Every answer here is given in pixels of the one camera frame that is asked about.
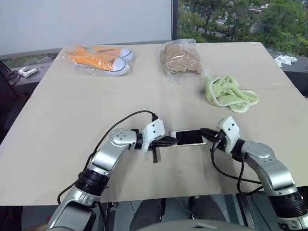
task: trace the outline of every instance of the smartphone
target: smartphone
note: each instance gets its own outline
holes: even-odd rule
[[[200,130],[172,131],[170,135],[179,141],[175,146],[203,145],[208,142]]]

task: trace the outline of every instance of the tree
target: tree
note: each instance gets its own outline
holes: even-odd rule
[[[307,55],[308,12],[297,0],[272,0],[260,18],[261,42],[280,51]]]
[[[203,26],[205,20],[199,17],[198,13],[191,13],[184,3],[179,4],[178,13],[178,37],[180,39],[195,39],[196,42],[205,42],[201,32],[196,30],[197,26]]]
[[[227,0],[191,0],[191,10],[205,19],[205,34],[207,33],[208,23],[213,15],[222,14]]]
[[[249,0],[234,0],[229,3],[228,17],[224,25],[228,26],[231,42],[240,33],[249,33],[255,21],[254,13],[249,10],[251,3]]]

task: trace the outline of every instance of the green towel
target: green towel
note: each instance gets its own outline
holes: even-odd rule
[[[215,106],[228,106],[231,111],[245,112],[249,106],[259,101],[258,96],[250,90],[240,90],[239,84],[232,76],[205,78],[206,100]]]

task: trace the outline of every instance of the brown item in plastic bag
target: brown item in plastic bag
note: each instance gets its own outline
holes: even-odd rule
[[[196,50],[182,44],[167,44],[160,53],[160,60],[166,74],[202,73]]]

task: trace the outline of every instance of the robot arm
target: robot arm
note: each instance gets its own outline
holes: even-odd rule
[[[202,134],[218,143],[218,148],[237,161],[246,162],[258,175],[284,230],[308,229],[308,212],[288,168],[267,145],[240,139],[239,128],[231,116],[221,120],[220,132],[202,128]]]
[[[92,209],[100,202],[101,194],[123,152],[128,149],[142,149],[146,152],[164,134],[164,124],[160,119],[147,125],[142,132],[122,128],[112,131],[109,141],[78,175],[78,180],[54,212],[48,230],[83,231],[93,225],[96,215]],[[169,145],[176,142],[177,140],[169,141]]]

